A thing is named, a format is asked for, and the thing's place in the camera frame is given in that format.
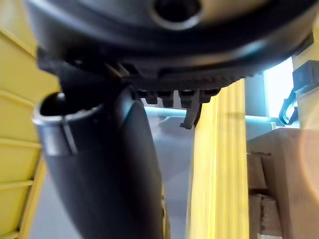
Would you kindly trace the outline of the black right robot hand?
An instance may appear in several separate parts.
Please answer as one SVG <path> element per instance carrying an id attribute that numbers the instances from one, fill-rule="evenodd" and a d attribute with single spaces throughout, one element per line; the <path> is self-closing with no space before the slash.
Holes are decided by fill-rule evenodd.
<path id="1" fill-rule="evenodd" d="M 84 239 L 161 239 L 162 179 L 142 103 L 192 128 L 203 103 L 309 38 L 316 0 L 27 0 L 38 67 L 61 92 L 34 110 L 49 175 Z"/>

